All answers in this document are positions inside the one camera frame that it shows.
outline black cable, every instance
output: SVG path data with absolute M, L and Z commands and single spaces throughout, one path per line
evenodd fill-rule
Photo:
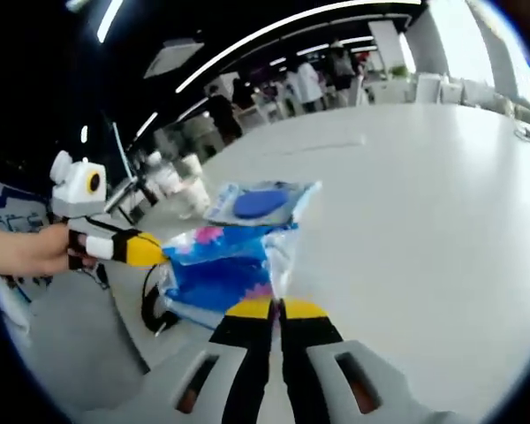
M 108 274 L 106 273 L 106 268 L 104 267 L 103 263 L 99 263 L 98 266 L 96 266 L 96 275 L 102 284 L 104 284 L 106 287 L 110 287 L 110 283 L 108 282 Z
M 171 311 L 165 311 L 159 317 L 155 316 L 155 302 L 159 297 L 159 290 L 157 284 L 154 285 L 149 293 L 146 295 L 145 291 L 148 285 L 149 276 L 158 264 L 151 267 L 143 280 L 143 286 L 141 287 L 141 319 L 145 326 L 153 333 L 157 333 L 162 330 L 169 329 L 178 322 L 178 316 L 173 314 Z
M 78 270 L 75 269 L 75 271 L 78 272 L 79 274 L 84 274 L 85 276 L 89 276 L 90 278 L 92 278 L 93 281 L 97 283 L 101 289 L 106 290 L 109 288 L 109 286 L 105 284 L 100 278 L 96 278 L 90 272 L 85 271 L 84 269 L 78 269 Z
M 128 230 L 124 230 L 122 228 L 117 227 L 116 225 L 112 225 L 111 223 L 104 223 L 102 221 L 98 221 L 98 220 L 96 220 L 96 219 L 94 219 L 94 218 L 92 218 L 90 216 L 85 216 L 85 219 L 89 223 L 91 223 L 92 225 L 95 225 L 97 227 L 103 228 L 104 230 L 112 231 L 112 232 L 115 232 L 115 233 L 127 232 L 127 231 L 137 231 L 134 228 L 131 228 L 131 229 L 128 229 Z M 147 238 L 147 237 L 143 237 L 139 233 L 138 234 L 134 234 L 134 237 L 137 237 L 138 239 L 146 240 L 149 243 L 151 243 L 152 245 L 155 245 L 155 246 L 159 247 L 159 245 L 156 242 L 154 242 L 152 239 Z

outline black ceiling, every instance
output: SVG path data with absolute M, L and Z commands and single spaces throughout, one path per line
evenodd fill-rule
M 102 128 L 111 120 L 130 143 L 146 119 L 153 126 L 172 122 L 202 96 L 202 88 L 226 68 L 246 69 L 297 49 L 369 35 L 357 20 L 284 35 L 325 22 L 372 14 L 407 14 L 417 19 L 424 5 L 373 4 L 346 7 L 300 19 L 249 42 L 203 73 L 180 94 L 177 86 L 234 42 L 295 13 L 330 1 L 268 2 L 223 0 L 123 0 L 103 44 L 96 30 L 110 0 L 90 0 L 80 11 L 59 2 L 0 2 L 0 176 L 11 167 L 47 180 L 60 148 L 73 155 L 105 155 L 113 140 Z M 408 18 L 393 18 L 399 31 Z M 175 71 L 143 75 L 163 43 L 193 38 L 204 47 Z M 89 125 L 89 142 L 80 128 Z

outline floor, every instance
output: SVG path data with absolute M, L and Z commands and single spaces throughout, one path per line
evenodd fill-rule
M 29 334 L 12 328 L 12 337 L 43 388 L 74 419 L 136 393 L 147 367 L 125 333 L 109 290 L 89 276 L 65 273 L 53 279 L 31 313 Z

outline finger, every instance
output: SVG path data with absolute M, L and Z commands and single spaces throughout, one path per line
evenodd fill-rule
M 67 248 L 69 229 L 63 223 L 54 223 L 40 229 L 35 235 L 32 255 L 40 260 L 57 256 Z
M 75 252 L 85 253 L 87 236 L 75 230 L 69 231 L 69 247 Z
M 86 234 L 79 234 L 79 244 L 84 247 L 87 246 L 87 235 Z
M 82 269 L 84 267 L 82 259 L 79 256 L 66 256 L 69 262 L 69 269 Z
M 85 256 L 82 258 L 82 264 L 85 266 L 85 268 L 92 269 L 95 267 L 96 263 L 96 258 L 92 258 L 90 256 Z
M 71 248 L 67 249 L 67 253 L 69 254 L 69 256 L 77 256 L 77 257 L 82 258 L 82 259 L 90 259 L 90 260 L 93 260 L 93 261 L 97 261 L 98 260 L 98 258 L 95 258 L 94 256 L 90 256 L 86 252 L 85 253 L 78 252 L 78 251 L 75 251 L 74 249 L 71 249 Z
M 64 272 L 67 269 L 71 268 L 69 256 L 67 256 L 66 254 L 62 254 L 60 256 L 54 256 L 52 258 L 44 260 L 42 261 L 41 268 L 41 274 L 44 276 L 54 276 L 55 274 Z

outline ceiling light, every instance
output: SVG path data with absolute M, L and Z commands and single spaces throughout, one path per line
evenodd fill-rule
M 279 58 L 277 60 L 274 60 L 273 62 L 270 62 L 269 65 L 270 66 L 275 66 L 276 64 L 281 64 L 285 60 L 286 60 L 286 57 L 281 57 L 281 58 Z
M 346 40 L 340 40 L 340 42 L 342 44 L 349 44 L 350 42 L 371 42 L 374 39 L 373 35 L 368 35 L 365 37 L 348 38 Z
M 295 35 L 307 33 L 308 31 L 312 31 L 313 29 L 318 29 L 322 27 L 329 27 L 329 22 L 324 22 L 323 24 L 318 24 L 318 25 L 307 26 L 306 28 L 300 29 L 299 31 L 295 31 L 294 33 L 283 35 L 281 37 L 281 40 L 286 40 L 287 38 L 291 38 Z
M 122 5 L 123 1 L 124 0 L 112 0 L 110 2 L 110 6 L 108 6 L 108 10 L 106 11 L 106 13 L 104 13 L 102 22 L 100 23 L 98 31 L 96 32 L 96 36 L 98 37 L 99 42 L 104 42 L 104 40 L 106 39 L 106 34 L 110 29 L 110 25 L 112 25 L 112 21 L 116 17 L 117 10 Z
M 204 103 L 206 103 L 208 101 L 208 98 L 207 97 L 204 97 L 202 100 L 200 100 L 199 102 L 195 103 L 193 106 L 191 106 L 190 108 L 188 108 L 186 111 L 184 111 L 183 113 L 181 113 L 177 119 L 177 121 L 182 121 L 186 116 L 188 116 L 188 114 L 190 114 L 193 110 L 199 108 L 200 106 L 202 106 Z
M 304 49 L 297 52 L 297 56 L 307 55 L 308 53 L 312 53 L 313 51 L 323 50 L 327 49 L 329 47 L 329 44 L 321 44 L 320 46 L 311 47 L 310 49 Z
M 86 143 L 88 141 L 88 125 L 85 125 L 80 130 L 80 142 Z
M 377 46 L 356 47 L 355 49 L 352 49 L 352 53 L 359 53 L 360 51 L 370 50 L 377 50 Z
M 73 13 L 76 13 L 82 9 L 82 7 L 87 4 L 90 0 L 68 0 L 64 6 Z
M 413 20 L 413 17 L 407 13 L 385 13 L 385 18 L 405 18 L 405 28 L 408 28 Z
M 230 55 L 231 52 L 239 49 L 240 47 L 248 44 L 249 42 L 252 42 L 256 38 L 261 37 L 262 35 L 270 31 L 273 31 L 279 27 L 290 24 L 291 22 L 294 22 L 295 20 L 307 18 L 309 16 L 313 16 L 318 13 L 323 13 L 325 11 L 334 11 L 336 9 L 342 9 L 345 7 L 361 6 L 363 4 L 385 4 L 385 3 L 420 4 L 421 0 L 348 0 L 346 2 L 326 4 L 324 6 L 316 7 L 314 9 L 310 9 L 309 11 L 302 11 L 301 13 L 297 13 L 295 15 L 289 16 L 288 18 L 278 20 L 277 22 L 271 25 L 267 25 L 264 28 L 258 31 L 255 31 L 252 34 L 249 34 L 247 37 L 242 38 L 238 42 L 235 42 L 234 44 L 232 44 L 229 48 L 223 50 L 222 52 L 218 53 L 216 56 L 212 57 L 210 60 L 207 61 L 207 63 L 205 63 L 195 72 L 193 72 L 190 77 L 185 79 L 183 83 L 175 89 L 175 93 L 180 93 L 181 91 L 183 91 L 191 82 L 193 82 L 198 77 L 200 77 L 203 72 L 205 72 L 210 67 L 214 66 L 216 63 L 224 59 L 226 56 Z
M 151 116 L 149 117 L 149 119 L 148 119 L 147 121 L 145 121 L 145 124 L 143 124 L 143 125 L 141 126 L 141 128 L 136 132 L 136 134 L 135 134 L 135 138 L 136 138 L 136 139 L 139 138 L 139 137 L 143 134 L 143 132 L 144 132 L 145 130 L 147 130 L 149 124 L 151 124 L 151 123 L 154 121 L 154 119 L 157 117 L 157 115 L 158 115 L 157 112 L 153 112 L 153 113 L 151 114 Z
M 381 13 L 377 13 L 375 15 L 361 15 L 361 16 L 352 16 L 351 18 L 336 19 L 336 20 L 332 20 L 330 24 L 336 25 L 336 24 L 344 24 L 346 22 L 353 22 L 355 20 L 371 20 L 371 19 L 380 19 L 380 18 L 384 18 L 384 15 L 382 15 Z

